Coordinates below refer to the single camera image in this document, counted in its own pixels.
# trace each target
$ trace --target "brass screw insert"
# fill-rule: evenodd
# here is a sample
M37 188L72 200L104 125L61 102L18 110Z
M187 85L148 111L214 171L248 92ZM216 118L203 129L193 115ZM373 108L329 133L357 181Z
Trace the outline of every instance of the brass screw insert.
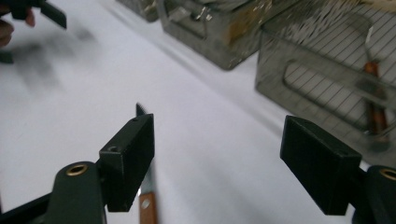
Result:
M381 173L381 175L383 175L384 177L386 177L388 179L396 180L396 171L394 171L394 170L382 169L379 171L379 173Z
M70 167L67 171L66 174L69 176L75 176L75 175L82 175L88 170L88 166L86 164L77 164L72 167Z

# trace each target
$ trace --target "metal container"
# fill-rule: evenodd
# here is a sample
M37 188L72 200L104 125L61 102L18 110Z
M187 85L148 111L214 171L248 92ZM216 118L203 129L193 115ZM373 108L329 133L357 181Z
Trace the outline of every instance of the metal container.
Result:
M297 0L158 0L163 29L225 70L259 48L260 26Z
M263 25L256 89L371 164L396 167L395 24L356 0L304 0ZM379 77L364 70L368 61ZM373 108L386 122L376 131Z
M158 19L156 0L117 0L146 21Z

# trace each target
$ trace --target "white table surface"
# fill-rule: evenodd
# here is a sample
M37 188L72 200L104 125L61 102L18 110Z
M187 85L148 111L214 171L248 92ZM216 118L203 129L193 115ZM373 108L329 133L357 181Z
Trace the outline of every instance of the white table surface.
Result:
M14 21L16 62L0 64L4 210L96 161L139 102L155 116L160 223L350 223L352 207L324 216L279 158L288 112L255 92L257 54L225 72L111 0L51 3L67 31L38 11L34 29ZM107 220L138 223L137 202Z

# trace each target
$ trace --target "wooden handle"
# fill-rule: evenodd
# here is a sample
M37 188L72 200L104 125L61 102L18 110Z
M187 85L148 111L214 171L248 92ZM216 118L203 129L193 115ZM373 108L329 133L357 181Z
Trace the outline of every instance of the wooden handle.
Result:
M146 193L139 196L140 224L157 224L155 194Z
M378 64L375 62L367 62L364 65L364 71L371 74L374 77L379 77L378 74ZM367 104L367 121L369 126L369 131L372 134L382 133L388 128L387 116L385 114L384 108L368 102Z

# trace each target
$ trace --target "knife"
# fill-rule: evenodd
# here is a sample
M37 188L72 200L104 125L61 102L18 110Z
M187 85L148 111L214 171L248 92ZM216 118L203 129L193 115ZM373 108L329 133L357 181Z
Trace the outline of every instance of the knife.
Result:
M145 115L145 109L136 104L136 115ZM151 162L139 190L139 218L140 224L157 224L157 209L153 184L153 164Z

